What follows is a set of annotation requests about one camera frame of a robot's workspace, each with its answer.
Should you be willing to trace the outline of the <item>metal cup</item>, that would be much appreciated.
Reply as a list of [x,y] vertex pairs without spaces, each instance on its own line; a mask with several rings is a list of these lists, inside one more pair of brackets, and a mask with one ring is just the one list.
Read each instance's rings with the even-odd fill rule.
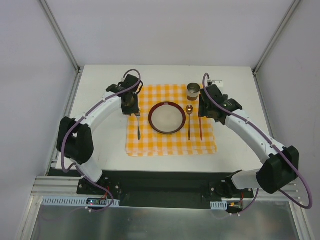
[[189,101],[197,100],[200,94],[201,87],[198,83],[189,83],[187,85],[187,99]]

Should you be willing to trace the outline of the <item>aluminium right side rail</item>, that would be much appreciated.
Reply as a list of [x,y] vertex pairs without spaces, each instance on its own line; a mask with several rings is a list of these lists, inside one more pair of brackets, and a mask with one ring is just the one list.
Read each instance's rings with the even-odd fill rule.
[[260,100],[260,103],[261,103],[261,106],[262,106],[262,111],[263,111],[263,114],[264,114],[264,118],[265,118],[265,121],[266,121],[267,129],[268,129],[267,132],[269,133],[270,137],[272,138],[272,141],[274,141],[275,140],[274,133],[273,133],[273,130],[272,130],[272,127],[271,127],[271,122],[270,122],[270,118],[269,118],[269,115],[268,115],[266,102],[265,102],[262,90],[260,88],[260,84],[259,84],[259,81],[258,81],[258,78],[257,78],[257,74],[255,72],[252,72],[252,75],[253,75],[253,79],[254,79],[254,82],[255,82],[255,85],[256,85],[256,89],[257,89],[257,93],[258,93],[258,96],[259,96],[259,100]]

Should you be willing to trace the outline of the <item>orange chopsticks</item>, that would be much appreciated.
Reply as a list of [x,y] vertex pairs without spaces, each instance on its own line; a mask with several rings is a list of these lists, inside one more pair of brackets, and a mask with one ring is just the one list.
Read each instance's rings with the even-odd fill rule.
[[199,116],[198,117],[199,120],[199,135],[200,135],[200,140],[203,140],[203,133],[202,133],[202,118]]

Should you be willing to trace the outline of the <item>copper spoon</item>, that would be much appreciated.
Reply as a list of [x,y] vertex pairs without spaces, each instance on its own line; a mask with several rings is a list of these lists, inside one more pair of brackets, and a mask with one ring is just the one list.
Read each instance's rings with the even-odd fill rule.
[[193,113],[193,106],[189,104],[186,106],[185,110],[188,115],[188,136],[187,136],[187,139],[190,141],[191,140],[191,115]]

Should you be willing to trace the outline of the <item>aluminium frame post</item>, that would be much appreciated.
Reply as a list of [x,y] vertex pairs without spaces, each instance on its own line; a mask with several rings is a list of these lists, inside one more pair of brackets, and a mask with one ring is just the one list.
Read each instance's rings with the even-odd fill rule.
[[285,31],[287,25],[293,18],[294,14],[298,10],[299,6],[301,5],[303,1],[302,0],[293,0],[285,12],[283,18],[281,19],[278,27],[276,28],[275,32],[273,33],[271,39],[269,40],[266,48],[264,49],[262,55],[260,56],[257,64],[252,69],[252,73],[254,76],[256,76],[261,69],[264,62],[267,60],[268,56],[271,54],[273,48],[276,46],[278,40],[282,36],[283,32]]
[[78,73],[81,69],[81,67],[78,64],[78,61],[76,60],[55,16],[54,13],[52,12],[48,2],[46,0],[38,0],[37,1],[46,16],[60,46],[62,47],[62,50],[64,51],[66,57],[68,58],[69,62],[71,63],[72,67],[74,70]]

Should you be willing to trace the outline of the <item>yellow white checkered cloth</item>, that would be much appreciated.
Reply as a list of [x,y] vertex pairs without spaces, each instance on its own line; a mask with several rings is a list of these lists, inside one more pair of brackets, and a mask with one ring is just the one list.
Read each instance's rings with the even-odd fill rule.
[[[153,130],[148,121],[151,108],[161,102],[173,102],[182,107],[186,115],[184,127],[174,134],[161,134]],[[145,85],[138,95],[140,108],[140,134],[138,140],[138,121],[130,116],[127,122],[126,153],[131,157],[152,157],[171,155],[215,154],[218,151],[213,120],[201,117],[202,141],[199,127],[199,100],[187,99],[186,84]],[[190,140],[188,140],[187,105],[193,106],[190,116]]]

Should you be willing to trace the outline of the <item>red rimmed cream plate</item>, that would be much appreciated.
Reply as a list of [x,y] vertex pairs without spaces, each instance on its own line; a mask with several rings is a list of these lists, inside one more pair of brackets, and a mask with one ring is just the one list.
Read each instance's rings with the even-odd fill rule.
[[186,113],[177,103],[159,102],[148,113],[148,122],[153,130],[164,135],[179,132],[186,123]]

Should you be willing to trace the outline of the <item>aluminium frame post left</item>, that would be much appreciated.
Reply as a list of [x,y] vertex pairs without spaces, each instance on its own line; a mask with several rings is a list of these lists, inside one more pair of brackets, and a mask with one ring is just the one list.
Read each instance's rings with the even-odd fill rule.
[[74,70],[78,73],[81,69],[81,67],[78,64],[78,61],[76,60],[55,16],[54,13],[52,12],[48,2],[46,0],[38,0],[37,1],[46,16],[60,46],[62,47],[62,50],[64,51],[66,57],[68,58],[69,62],[71,63],[72,67]]

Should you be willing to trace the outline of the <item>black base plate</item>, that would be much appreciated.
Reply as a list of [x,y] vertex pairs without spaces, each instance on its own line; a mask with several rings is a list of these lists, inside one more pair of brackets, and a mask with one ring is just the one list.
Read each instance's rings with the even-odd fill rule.
[[228,172],[156,172],[105,170],[98,187],[86,179],[77,184],[78,195],[103,196],[114,199],[121,207],[209,209],[211,202],[222,196]]

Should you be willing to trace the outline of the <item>aluminium frame post right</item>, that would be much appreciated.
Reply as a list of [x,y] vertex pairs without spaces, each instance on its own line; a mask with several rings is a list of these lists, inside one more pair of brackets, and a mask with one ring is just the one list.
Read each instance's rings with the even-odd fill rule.
[[276,28],[275,32],[273,33],[271,39],[269,40],[266,48],[264,49],[262,55],[260,56],[257,64],[252,69],[252,73],[254,76],[256,76],[261,69],[264,62],[267,60],[268,56],[271,54],[273,48],[276,46],[278,40],[282,36],[283,32],[285,31],[287,25],[293,18],[294,14],[298,10],[299,6],[301,5],[303,1],[302,0],[293,0],[285,12],[283,18],[281,19],[278,27]]

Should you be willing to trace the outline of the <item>silver fork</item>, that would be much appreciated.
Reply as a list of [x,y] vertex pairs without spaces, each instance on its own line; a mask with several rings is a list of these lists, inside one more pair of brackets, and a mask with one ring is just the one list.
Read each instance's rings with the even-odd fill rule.
[[137,113],[137,114],[135,114],[135,116],[137,119],[137,138],[138,138],[138,140],[140,140],[141,139],[141,131],[140,131],[140,116],[141,116],[141,114]]

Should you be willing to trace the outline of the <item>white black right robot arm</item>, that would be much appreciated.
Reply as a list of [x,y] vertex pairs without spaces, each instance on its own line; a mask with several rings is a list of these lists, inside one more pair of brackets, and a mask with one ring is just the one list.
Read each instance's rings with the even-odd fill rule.
[[214,119],[235,132],[257,155],[260,169],[238,170],[227,176],[217,190],[225,197],[237,197],[243,189],[260,188],[269,194],[279,191],[297,179],[293,167],[299,166],[299,152],[271,139],[251,121],[242,106],[211,84],[200,90],[200,117]]

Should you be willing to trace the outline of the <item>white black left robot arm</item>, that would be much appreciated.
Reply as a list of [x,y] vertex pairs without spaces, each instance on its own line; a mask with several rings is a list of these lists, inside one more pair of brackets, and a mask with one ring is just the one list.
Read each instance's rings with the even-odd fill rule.
[[121,110],[125,116],[139,116],[138,94],[143,88],[141,74],[130,69],[117,84],[110,85],[98,103],[78,117],[64,117],[59,124],[56,149],[60,152],[61,167],[68,173],[75,166],[89,181],[88,188],[99,195],[105,191],[103,171],[93,158],[93,132],[112,113]]

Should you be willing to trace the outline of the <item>aluminium front rail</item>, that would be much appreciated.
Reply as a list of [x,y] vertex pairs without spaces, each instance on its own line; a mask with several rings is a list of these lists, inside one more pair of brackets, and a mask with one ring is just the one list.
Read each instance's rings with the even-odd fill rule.
[[[80,195],[77,194],[77,188],[80,179],[80,177],[68,176],[38,176],[35,179],[30,195],[79,197]],[[288,186],[285,186],[283,191],[298,202],[303,201],[303,194],[298,190],[296,181],[290,183]],[[257,200],[276,202],[289,201],[289,199],[281,192],[269,194],[262,189],[258,193]]]

